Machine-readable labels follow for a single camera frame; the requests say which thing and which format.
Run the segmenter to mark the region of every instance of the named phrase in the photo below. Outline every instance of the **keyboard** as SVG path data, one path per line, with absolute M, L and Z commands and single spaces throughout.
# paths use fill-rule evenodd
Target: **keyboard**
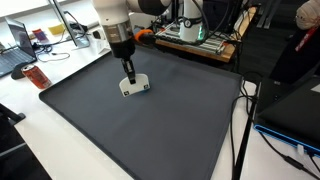
M 31 62 L 33 58 L 21 51 L 20 49 L 13 49 L 0 55 L 0 65 L 14 68 L 16 65 L 23 62 Z

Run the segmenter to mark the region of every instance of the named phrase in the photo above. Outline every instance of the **black mat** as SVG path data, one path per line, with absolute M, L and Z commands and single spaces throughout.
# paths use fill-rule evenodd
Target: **black mat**
M 40 99 L 135 179 L 210 179 L 240 76 L 141 47 L 132 59 L 150 90 L 124 98 L 125 73 L 108 54 Z

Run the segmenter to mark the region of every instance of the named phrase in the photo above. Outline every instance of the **floor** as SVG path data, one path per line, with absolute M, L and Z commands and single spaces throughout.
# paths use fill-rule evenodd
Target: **floor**
M 265 1 L 267 0 L 254 0 L 253 4 L 264 3 Z M 244 37 L 239 67 L 240 73 L 254 71 L 263 76 L 270 74 L 286 46 L 287 41 L 285 38 L 294 33 L 296 29 L 293 21 L 295 11 L 303 2 L 305 0 L 283 0 L 271 22 L 269 30 L 256 28 L 255 23 L 251 25 L 247 35 Z M 13 127 L 8 127 L 0 132 L 0 152 L 23 142 Z M 46 180 L 50 179 L 50 177 L 30 149 L 25 147 L 7 159 L 0 161 L 0 179 Z

